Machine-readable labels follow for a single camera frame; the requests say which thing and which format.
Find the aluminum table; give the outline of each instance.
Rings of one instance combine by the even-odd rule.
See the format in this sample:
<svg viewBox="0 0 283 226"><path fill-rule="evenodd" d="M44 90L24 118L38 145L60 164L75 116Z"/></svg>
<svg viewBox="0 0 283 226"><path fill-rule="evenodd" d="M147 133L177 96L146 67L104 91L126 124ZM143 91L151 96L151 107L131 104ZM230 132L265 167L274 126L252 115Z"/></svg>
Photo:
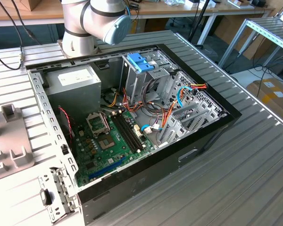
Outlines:
<svg viewBox="0 0 283 226"><path fill-rule="evenodd" d="M277 45L277 48L274 52L269 56L269 58L264 62L263 66L266 66L271 59L275 56L275 54L279 51L280 48L283 48L283 21L281 21L277 17L270 18L256 18L256 19L245 19L237 34L233 38L233 41L229 45L228 49L224 53L223 57L219 62L219 66L223 67L226 63L229 55L233 51L236 46L239 38L243 34L246 27L250 27L253 29L253 32L250 34L248 39L245 41L244 45L240 49L240 53L242 53L252 42L256 33L263 35L264 37L271 40L273 43Z"/></svg>
<svg viewBox="0 0 283 226"><path fill-rule="evenodd" d="M283 121L179 34L128 35L104 52L165 43L241 113L210 150L92 222L92 226L283 225ZM17 64L17 49L0 57ZM63 59L58 44L25 48L25 64ZM37 176L58 162L25 69L0 64L0 106L21 107L36 165L0 180L1 226L50 226ZM75 213L58 226L83 226Z"/></svg>

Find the table leg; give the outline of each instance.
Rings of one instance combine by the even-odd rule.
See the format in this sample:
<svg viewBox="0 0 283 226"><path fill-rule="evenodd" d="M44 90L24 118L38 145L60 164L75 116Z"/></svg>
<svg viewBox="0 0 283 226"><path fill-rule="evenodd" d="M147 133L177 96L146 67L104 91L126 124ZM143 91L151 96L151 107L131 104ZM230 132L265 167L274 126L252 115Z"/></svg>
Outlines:
<svg viewBox="0 0 283 226"><path fill-rule="evenodd" d="M207 38L208 36L208 33L209 31L211 30L211 27L214 23L216 19L216 15L211 15L209 18L208 18L208 21L206 23L206 26L204 27L203 31L202 31L202 34L197 42L197 45L203 45L205 39Z"/></svg>
<svg viewBox="0 0 283 226"><path fill-rule="evenodd" d="M265 13L263 14L262 18L268 17L269 14L270 14L270 11L265 12ZM249 37L248 37L247 40L245 41L244 45L241 47L239 53L242 53L242 52L250 45L250 43L251 43L252 40L254 39L256 33L257 33L256 31L252 31L252 32L251 32L251 34L249 35Z"/></svg>
<svg viewBox="0 0 283 226"><path fill-rule="evenodd" d="M273 51L273 53L267 58L267 60L264 62L263 66L265 67L269 61L272 60L272 58L276 55L276 53L281 49L280 46L277 46L277 48L275 48L275 50Z"/></svg>
<svg viewBox="0 0 283 226"><path fill-rule="evenodd" d="M231 44L229 45L229 47L227 48L227 50L225 51L223 57L221 58L218 66L219 67L223 67L223 65L226 63L229 55L231 54L232 50L234 49L234 47L236 46L237 42L239 41L240 36L242 35L242 33L244 32L245 28L246 28L246 22L247 19L244 20L244 22L242 23L241 27L239 28L238 32L236 33L235 37L233 38Z"/></svg>

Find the metal rack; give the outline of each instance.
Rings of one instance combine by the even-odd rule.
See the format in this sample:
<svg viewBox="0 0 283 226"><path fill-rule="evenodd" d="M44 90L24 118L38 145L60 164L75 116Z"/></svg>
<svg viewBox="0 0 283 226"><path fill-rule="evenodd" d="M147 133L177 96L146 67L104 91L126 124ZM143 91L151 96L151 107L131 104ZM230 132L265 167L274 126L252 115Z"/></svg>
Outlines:
<svg viewBox="0 0 283 226"><path fill-rule="evenodd" d="M264 37L268 38L273 43L278 45L278 47L274 50L270 57L264 62L263 66L266 66L270 62L270 60L275 56L275 54L279 51L279 49L283 48L283 21L281 21L277 17L245 19L237 34L233 38L233 41L231 42L226 52L224 53L222 59L220 60L218 64L219 67L222 68L224 66L229 55L233 51L246 27L253 29L253 32L244 43L243 47L240 50L240 53L242 53L251 44L256 33L263 35Z"/></svg>
<svg viewBox="0 0 283 226"><path fill-rule="evenodd" d="M103 52L165 43L242 113L239 121L199 158L115 208L92 225L283 225L283 121L171 31L129 35ZM25 48L26 63L63 59L58 44ZM17 49L0 50L17 62ZM0 225L51 226L40 198L38 176L57 165L25 69L0 65L0 105L14 103L24 112L36 165L0 180ZM58 226L83 226L80 213Z"/></svg>

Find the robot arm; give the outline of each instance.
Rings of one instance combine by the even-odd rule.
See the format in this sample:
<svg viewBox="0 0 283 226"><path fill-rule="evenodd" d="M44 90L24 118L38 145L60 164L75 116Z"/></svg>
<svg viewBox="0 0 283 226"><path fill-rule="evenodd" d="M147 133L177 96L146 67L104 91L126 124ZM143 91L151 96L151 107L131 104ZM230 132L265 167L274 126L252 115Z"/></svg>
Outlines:
<svg viewBox="0 0 283 226"><path fill-rule="evenodd" d="M122 0L62 0L65 34L63 50L70 57L96 53L96 38L120 43L130 29Z"/></svg>

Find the blue drive bay latch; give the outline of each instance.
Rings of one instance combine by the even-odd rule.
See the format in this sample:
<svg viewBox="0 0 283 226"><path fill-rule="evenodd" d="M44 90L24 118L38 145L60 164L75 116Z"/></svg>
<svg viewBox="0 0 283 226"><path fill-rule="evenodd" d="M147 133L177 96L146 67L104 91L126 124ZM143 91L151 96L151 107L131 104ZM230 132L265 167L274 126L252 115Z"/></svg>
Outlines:
<svg viewBox="0 0 283 226"><path fill-rule="evenodd" d="M142 57L139 53L128 54L127 58L139 72L154 70L154 66L150 65L146 58Z"/></svg>

